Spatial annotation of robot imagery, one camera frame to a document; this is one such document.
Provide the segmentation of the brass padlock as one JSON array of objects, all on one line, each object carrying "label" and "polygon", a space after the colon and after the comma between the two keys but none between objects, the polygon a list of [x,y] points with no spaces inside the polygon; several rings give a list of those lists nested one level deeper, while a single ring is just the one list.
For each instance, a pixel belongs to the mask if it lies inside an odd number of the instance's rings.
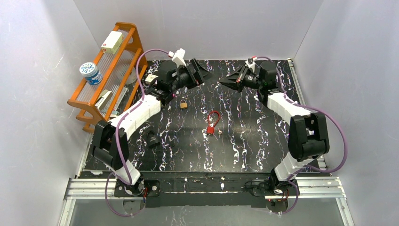
[{"label": "brass padlock", "polygon": [[181,109],[187,109],[187,108],[188,108],[188,104],[187,104],[187,101],[186,101],[186,100],[182,99],[182,100],[180,101],[180,108],[181,108]]}]

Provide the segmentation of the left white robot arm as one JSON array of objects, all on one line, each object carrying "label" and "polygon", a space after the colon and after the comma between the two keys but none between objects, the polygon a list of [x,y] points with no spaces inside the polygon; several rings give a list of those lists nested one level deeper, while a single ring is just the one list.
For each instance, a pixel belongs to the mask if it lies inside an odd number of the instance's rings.
[{"label": "left white robot arm", "polygon": [[164,109],[176,91],[200,86],[212,76],[196,59],[186,65],[177,65],[171,60],[160,63],[157,77],[139,101],[116,118],[100,120],[95,125],[90,153],[111,169],[123,188],[133,196],[143,196],[146,191],[144,179],[128,159],[130,137],[144,122]]}]

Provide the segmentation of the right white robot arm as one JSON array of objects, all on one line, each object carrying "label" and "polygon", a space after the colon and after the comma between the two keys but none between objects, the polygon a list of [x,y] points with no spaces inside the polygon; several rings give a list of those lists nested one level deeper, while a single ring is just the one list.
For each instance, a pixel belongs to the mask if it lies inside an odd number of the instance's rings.
[{"label": "right white robot arm", "polygon": [[280,79],[279,70],[273,62],[263,61],[259,72],[255,73],[255,63],[246,61],[245,66],[219,80],[220,84],[237,92],[244,88],[255,89],[258,100],[289,125],[287,155],[270,172],[265,182],[254,186],[270,192],[286,191],[308,163],[330,150],[325,115],[296,106],[277,85]]}]

